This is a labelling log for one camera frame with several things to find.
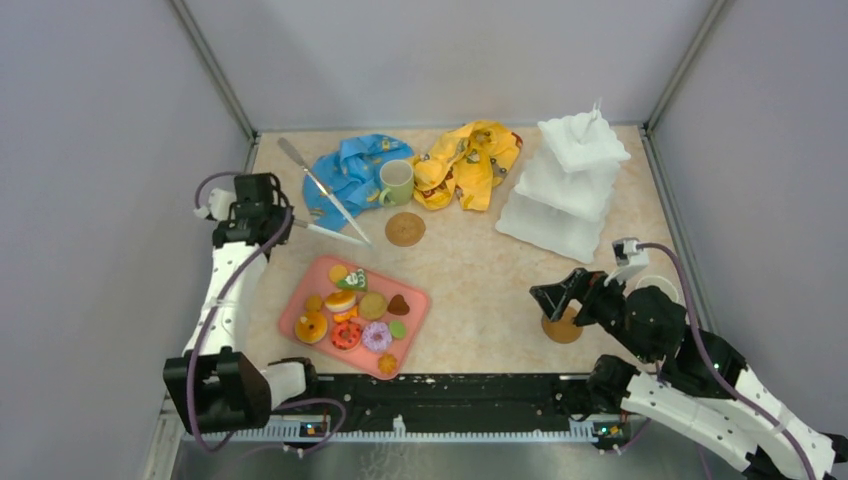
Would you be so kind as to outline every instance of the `silver tongs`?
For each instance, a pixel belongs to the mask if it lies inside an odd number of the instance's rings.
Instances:
[[[353,226],[353,228],[356,230],[356,232],[359,233],[359,236],[362,237],[362,240],[364,240],[364,244],[367,245],[368,247],[373,248],[373,244],[371,243],[371,240],[368,238],[368,235],[365,235],[365,231],[362,230],[362,227],[359,226],[359,223],[357,223],[356,220],[353,219],[353,215],[351,215],[350,212],[347,211],[347,209],[344,207],[344,205],[342,205],[342,202],[340,202],[339,199],[336,198],[336,195],[333,194],[333,192],[327,190],[327,188],[324,187],[324,184],[322,184],[321,181],[318,180],[318,177],[315,176],[315,173],[312,172],[312,169],[309,168],[309,165],[306,164],[306,161],[300,155],[300,152],[298,152],[297,149],[294,148],[294,145],[292,145],[291,142],[289,142],[288,139],[286,139],[285,137],[280,137],[280,139],[277,140],[277,145],[280,146],[280,148],[283,150],[283,152],[285,152],[285,154],[290,159],[292,159],[292,161],[294,163],[296,163],[300,168],[303,169],[304,172],[306,172],[306,175],[309,178],[312,179],[312,181],[315,183],[315,186],[318,187],[318,190],[320,190],[321,193],[323,193],[328,199],[330,199],[330,202],[339,210],[339,212],[341,212],[341,214]],[[358,239],[348,237],[347,235],[343,235],[343,234],[338,233],[338,232],[333,232],[332,230],[328,230],[326,228],[319,227],[318,225],[306,223],[305,226],[308,230],[313,230],[313,231],[318,232],[318,233],[323,233],[323,234],[331,236],[333,238],[345,237],[345,238],[342,238],[341,240],[344,240],[344,241],[347,241],[347,242],[350,242],[350,243],[362,243]]]

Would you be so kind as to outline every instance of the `green mug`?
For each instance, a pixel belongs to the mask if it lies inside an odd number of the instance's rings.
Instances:
[[[407,160],[391,160],[380,168],[380,204],[386,207],[406,205],[415,188],[412,165]]]

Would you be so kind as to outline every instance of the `toy donut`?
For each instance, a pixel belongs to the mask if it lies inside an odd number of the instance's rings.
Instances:
[[[362,343],[374,353],[383,353],[392,344],[392,333],[383,322],[371,322],[365,327]]]
[[[362,341],[362,327],[358,323],[343,322],[333,327],[330,342],[339,350],[351,350]]]
[[[327,317],[319,312],[306,312],[294,324],[294,334],[303,343],[314,344],[327,334]]]

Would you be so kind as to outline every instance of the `cable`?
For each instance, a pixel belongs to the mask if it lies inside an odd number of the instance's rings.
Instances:
[[[704,449],[698,445],[698,456],[701,457],[701,466],[704,467],[704,477],[707,480],[713,480],[713,474],[710,472],[710,466],[707,465],[707,459],[704,458]]]
[[[303,406],[306,406],[306,405],[315,405],[315,404],[335,405],[336,407],[338,407],[339,410],[341,410],[342,416],[339,419],[339,422],[333,427],[333,429],[326,436],[324,436],[324,438],[321,439],[320,442],[318,442],[315,445],[307,448],[306,450],[303,450],[303,453],[300,454],[301,457],[305,457],[306,455],[308,455],[308,454],[310,454],[310,453],[312,453],[316,450],[320,450],[321,448],[324,447],[324,444],[330,440],[331,437],[333,437],[336,433],[338,433],[338,431],[342,428],[342,425],[344,425],[345,420],[347,419],[347,409],[345,409],[344,405],[342,405],[340,402],[338,402],[337,400],[333,400],[332,398],[310,398],[310,399],[307,399],[307,400],[299,400],[299,401],[296,401],[296,402],[284,403],[274,410],[275,412],[280,412],[282,410],[289,410],[289,409],[292,409],[292,408],[298,408],[298,407],[303,407]],[[219,470],[218,473],[216,473],[212,477],[212,479],[214,480],[214,479],[218,478],[219,476],[223,475],[226,471],[233,468],[233,466],[235,466],[237,463],[241,462],[242,460],[244,460],[245,458],[247,458],[251,455],[254,455],[256,453],[259,453],[259,452],[262,452],[262,451],[265,451],[265,450],[283,449],[283,451],[288,451],[289,448],[287,448],[287,447],[288,447],[288,445],[282,445],[281,446],[281,445],[273,444],[273,445],[262,445],[262,446],[259,446],[259,447],[256,447],[256,448],[252,448],[252,449],[242,453],[241,455],[236,457],[233,461],[231,461],[229,463],[229,465],[227,465],[224,468],[222,468],[221,470]]]
[[[662,372],[662,365],[660,365],[660,362],[654,362],[654,368],[656,368],[656,370],[657,370],[657,372],[656,372],[657,381],[660,381],[661,380],[660,379],[660,373]],[[633,437],[631,437],[630,440],[627,441],[627,443],[625,443],[623,446],[619,447],[619,451],[621,453],[624,453],[625,450],[627,450],[628,448],[635,445],[636,442],[642,437],[642,434],[645,433],[645,430],[648,429],[648,425],[650,425],[652,421],[653,420],[650,417],[647,417],[646,420],[645,420],[645,423],[643,423],[642,426],[639,427],[639,430],[636,431],[636,434],[633,435]]]
[[[722,377],[718,371],[713,366],[713,362],[710,359],[710,355],[707,353],[707,347],[704,346],[704,339],[701,338],[701,332],[699,330],[699,322],[698,317],[695,315],[695,299],[692,294],[692,289],[689,286],[689,280],[686,279],[686,275],[683,273],[683,265],[680,263],[680,259],[677,258],[674,252],[671,251],[670,248],[666,247],[661,243],[640,243],[638,248],[653,248],[655,250],[660,250],[661,252],[668,255],[668,258],[671,259],[671,263],[674,264],[674,269],[677,271],[678,277],[680,277],[680,288],[683,290],[683,299],[686,302],[686,313],[689,315],[689,328],[692,330],[692,337],[695,340],[695,346],[698,348],[698,354],[701,357],[701,360],[706,365],[707,370],[712,375],[713,379],[718,382],[721,387],[727,391],[733,398],[739,400],[746,406],[750,407],[756,413],[760,414],[772,424],[772,426],[779,426],[780,421],[775,418],[771,413],[769,413],[764,408],[760,407],[750,398],[739,393],[738,390],[733,388],[733,385],[727,382],[727,380]],[[801,459],[801,463],[804,465],[804,471],[807,474],[809,480],[816,480],[816,473],[813,470],[813,465],[810,463],[810,459],[807,458],[807,453],[804,452],[804,449],[801,447],[801,444],[798,443],[798,440],[792,435],[789,430],[783,429],[783,436],[786,437],[786,440],[789,441],[789,444],[792,445],[792,448],[795,450],[795,453],[798,454],[798,457]]]
[[[633,437],[628,440],[627,443],[618,447],[619,452],[624,453],[625,451],[627,451],[628,448],[632,447],[637,441],[639,441],[639,439],[642,438],[642,435],[645,433],[645,430],[648,429],[648,425],[650,425],[651,422],[653,422],[653,420],[650,417],[647,417],[645,419],[645,423],[643,423],[642,426],[639,427],[639,430],[636,431],[636,434],[633,435]]]
[[[233,172],[221,172],[216,173],[215,175],[210,175],[205,180],[203,180],[203,182],[201,182],[200,186],[197,189],[197,192],[200,192],[203,189],[203,186],[209,183],[211,180],[232,174]],[[197,340],[194,342],[194,348],[191,351],[191,356],[189,357],[188,361],[188,380],[186,381],[186,403],[188,404],[188,421],[189,425],[191,426],[191,433],[194,436],[194,440],[197,442],[198,445],[200,445],[200,448],[202,448],[207,453],[214,453],[220,450],[221,447],[223,447],[227,444],[227,442],[230,441],[230,438],[235,432],[228,433],[227,436],[225,436],[224,439],[221,440],[221,443],[214,447],[210,447],[206,443],[206,441],[203,440],[203,437],[200,434],[200,428],[197,423],[197,408],[194,402],[194,379],[197,373],[197,359],[200,356],[200,349],[203,347],[203,341],[206,340],[206,334],[209,332],[209,327],[212,324],[212,319],[215,318],[215,314],[218,313],[217,304],[222,302],[226,298],[227,293],[230,291],[230,288],[232,288],[232,286],[236,282],[236,279],[244,272],[247,266],[250,265],[251,262],[256,260],[259,255],[262,255],[266,250],[268,250],[277,243],[277,240],[280,239],[280,236],[282,236],[283,232],[285,232],[291,226],[292,220],[293,218],[291,209],[286,208],[285,218],[283,219],[280,228],[276,232],[274,232],[274,235],[271,236],[268,241],[263,243],[258,250],[251,253],[250,256],[247,257],[247,259],[242,262],[241,265],[238,266],[238,268],[235,269],[233,274],[230,275],[230,278],[228,278],[227,281],[224,282],[224,286],[221,287],[221,291],[220,293],[218,293],[218,297],[216,298],[217,302],[215,305],[212,306],[212,308],[209,309],[209,313],[203,320],[203,326],[200,327],[200,333],[198,333],[197,335]]]
[[[203,187],[205,187],[209,182],[211,182],[212,180],[215,180],[216,178],[235,177],[237,175],[243,175],[243,174],[244,174],[244,172],[236,172],[236,171],[218,172],[218,173],[213,173],[212,175],[209,175],[208,177],[204,178],[203,181],[200,182],[200,184],[197,186],[197,189],[194,191],[194,208],[200,208],[200,194],[203,193]]]

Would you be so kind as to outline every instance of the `metal utensil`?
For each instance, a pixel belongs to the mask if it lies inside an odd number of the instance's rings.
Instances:
[[[277,145],[279,145],[280,148],[283,150],[283,152],[285,152],[285,154],[289,158],[291,158],[294,163],[296,163],[298,166],[300,166],[300,168],[302,168],[303,171],[306,172],[306,175],[309,178],[311,178],[313,182],[315,182],[315,186],[318,187],[318,190],[320,190],[321,193],[323,193],[324,195],[326,195],[326,197],[328,199],[330,199],[330,202],[333,205],[335,205],[335,207],[339,210],[339,212],[341,212],[341,214],[345,217],[345,219],[353,226],[353,228],[356,230],[356,232],[359,233],[359,236],[362,237],[363,240],[365,240],[365,243],[369,247],[373,247],[373,244],[371,243],[371,240],[368,238],[368,235],[365,235],[365,231],[362,230],[362,227],[360,227],[359,224],[356,222],[356,220],[353,219],[353,215],[351,215],[350,212],[347,211],[347,209],[344,207],[344,205],[342,205],[342,202],[340,202],[339,199],[336,198],[335,194],[333,194],[333,192],[327,190],[327,188],[324,187],[324,184],[322,184],[321,181],[318,180],[318,177],[315,176],[315,174],[312,172],[312,169],[309,168],[309,165],[306,164],[306,161],[300,155],[300,152],[298,152],[297,149],[294,148],[294,145],[292,145],[291,142],[289,142],[288,139],[286,139],[285,137],[280,137],[277,140]]]
[[[353,245],[358,245],[360,247],[370,247],[371,245],[363,242],[358,238],[349,237],[343,233],[334,232],[328,228],[320,227],[315,225],[314,223],[309,223],[304,220],[300,220],[298,218],[294,219],[294,225],[296,227],[305,228],[311,232],[320,233],[321,235],[326,235],[331,238],[335,238],[337,240],[341,240],[343,242],[352,243]]]

